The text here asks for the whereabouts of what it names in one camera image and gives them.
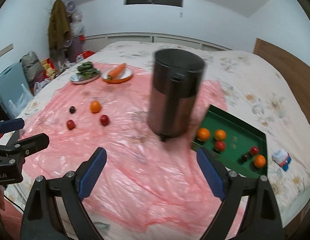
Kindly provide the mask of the left hand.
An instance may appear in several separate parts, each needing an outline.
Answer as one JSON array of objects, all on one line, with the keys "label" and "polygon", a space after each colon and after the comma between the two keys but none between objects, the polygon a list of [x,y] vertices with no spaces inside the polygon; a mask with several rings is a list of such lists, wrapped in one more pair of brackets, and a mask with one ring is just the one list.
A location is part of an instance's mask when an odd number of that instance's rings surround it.
[{"label": "left hand", "polygon": [[5,200],[4,200],[4,194],[3,194],[1,186],[0,186],[0,209],[2,211],[5,211],[5,209],[6,209],[6,207],[5,207]]}]

